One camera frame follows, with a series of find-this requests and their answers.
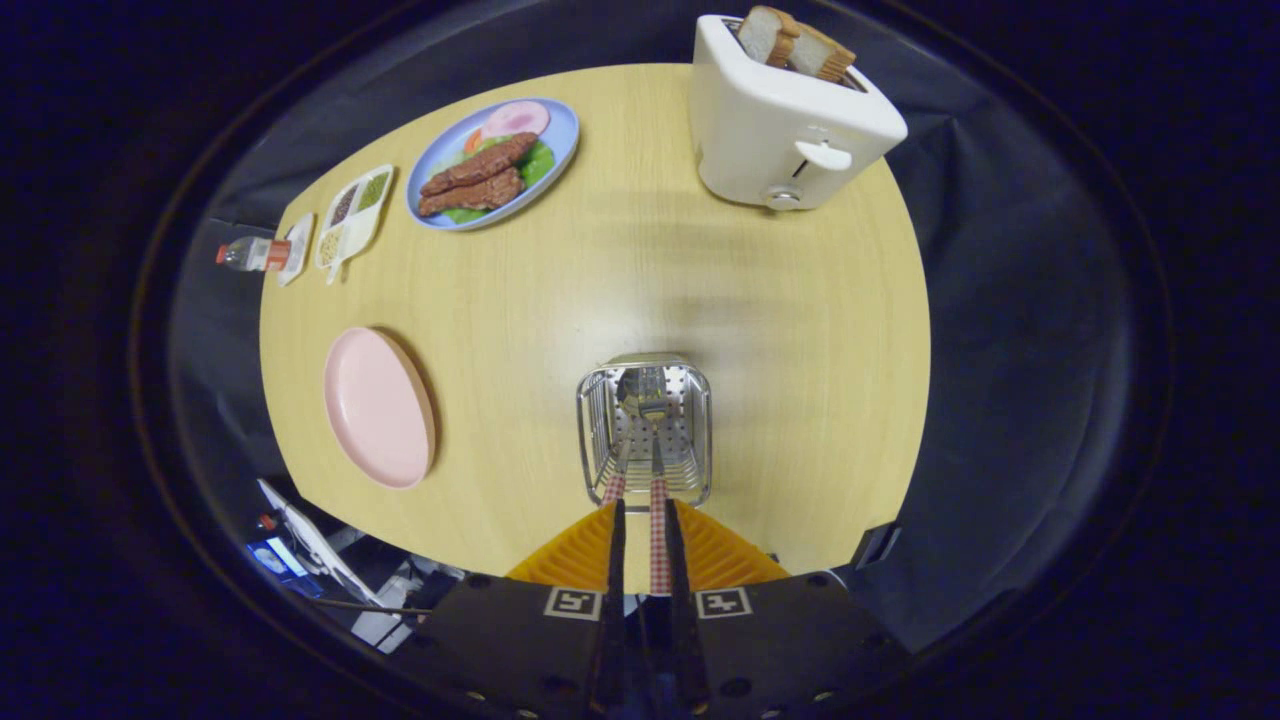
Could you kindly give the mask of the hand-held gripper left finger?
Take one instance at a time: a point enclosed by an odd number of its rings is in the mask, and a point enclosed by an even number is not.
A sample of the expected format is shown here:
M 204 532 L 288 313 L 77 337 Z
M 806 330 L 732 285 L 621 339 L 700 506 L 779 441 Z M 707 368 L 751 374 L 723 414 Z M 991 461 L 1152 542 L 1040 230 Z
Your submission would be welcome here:
M 603 503 L 503 577 L 472 573 L 402 665 L 490 719 L 603 719 L 625 696 L 625 506 Z

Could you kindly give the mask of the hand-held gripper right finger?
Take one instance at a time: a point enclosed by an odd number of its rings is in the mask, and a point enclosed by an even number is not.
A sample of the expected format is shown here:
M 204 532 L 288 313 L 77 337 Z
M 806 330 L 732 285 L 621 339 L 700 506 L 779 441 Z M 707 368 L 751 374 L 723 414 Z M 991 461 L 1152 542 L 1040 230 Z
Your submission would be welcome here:
M 666 505 L 675 682 L 698 719 L 827 719 L 911 655 L 832 571 L 787 574 L 689 503 Z

